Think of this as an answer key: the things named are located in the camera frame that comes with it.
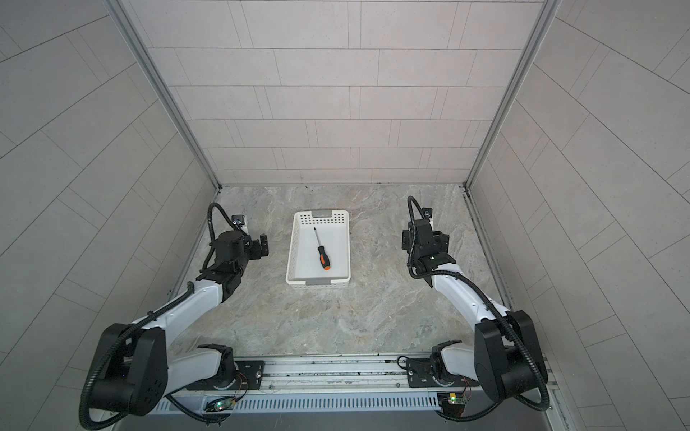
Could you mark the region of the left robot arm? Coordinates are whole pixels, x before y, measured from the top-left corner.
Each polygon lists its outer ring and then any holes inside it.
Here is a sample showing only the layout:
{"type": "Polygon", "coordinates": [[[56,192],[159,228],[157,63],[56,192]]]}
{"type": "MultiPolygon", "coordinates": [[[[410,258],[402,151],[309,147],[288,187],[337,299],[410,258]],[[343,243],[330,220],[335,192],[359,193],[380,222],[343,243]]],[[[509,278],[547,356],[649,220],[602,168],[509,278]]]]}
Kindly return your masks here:
{"type": "Polygon", "coordinates": [[[82,428],[102,430],[130,415],[143,417],[162,399],[207,426],[230,417],[230,408],[238,402],[235,396],[212,402],[208,413],[197,413],[174,395],[197,383],[214,388],[245,385],[233,348],[203,344],[174,360],[167,350],[192,323],[232,296],[248,263],[268,256],[269,244],[266,235],[257,240],[249,235],[244,215],[228,215],[217,202],[208,206],[207,224],[210,251],[199,276],[160,308],[103,331],[80,397],[82,428]]]}

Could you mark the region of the orange black handled screwdriver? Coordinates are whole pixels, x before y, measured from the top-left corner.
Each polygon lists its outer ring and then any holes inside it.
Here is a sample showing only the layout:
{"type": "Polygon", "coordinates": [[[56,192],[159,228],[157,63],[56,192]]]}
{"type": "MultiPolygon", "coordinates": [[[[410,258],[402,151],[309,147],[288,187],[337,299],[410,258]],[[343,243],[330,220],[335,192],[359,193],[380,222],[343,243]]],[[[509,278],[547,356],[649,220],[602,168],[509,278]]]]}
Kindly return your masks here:
{"type": "Polygon", "coordinates": [[[316,242],[317,242],[317,250],[319,253],[319,260],[321,263],[321,266],[324,270],[330,270],[331,269],[331,261],[330,257],[328,256],[327,252],[325,251],[325,246],[323,246],[318,230],[315,227],[314,228],[314,235],[316,236],[316,242]]]}

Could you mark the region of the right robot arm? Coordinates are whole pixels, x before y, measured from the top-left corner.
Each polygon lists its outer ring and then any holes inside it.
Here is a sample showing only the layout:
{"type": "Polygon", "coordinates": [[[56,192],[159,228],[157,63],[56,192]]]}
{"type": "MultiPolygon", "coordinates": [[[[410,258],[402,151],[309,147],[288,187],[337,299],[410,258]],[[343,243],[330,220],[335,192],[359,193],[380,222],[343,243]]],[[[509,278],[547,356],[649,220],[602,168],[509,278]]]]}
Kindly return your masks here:
{"type": "Polygon", "coordinates": [[[445,296],[474,327],[472,348],[451,340],[435,346],[429,357],[438,385],[449,388],[457,379],[464,384],[461,393],[442,394],[438,416],[471,422],[508,399],[533,411],[548,411],[548,373],[533,320],[526,312],[500,305],[465,276],[449,254],[449,236],[434,228],[431,208],[410,196],[407,209],[410,220],[402,232],[402,248],[410,277],[445,296]]]}

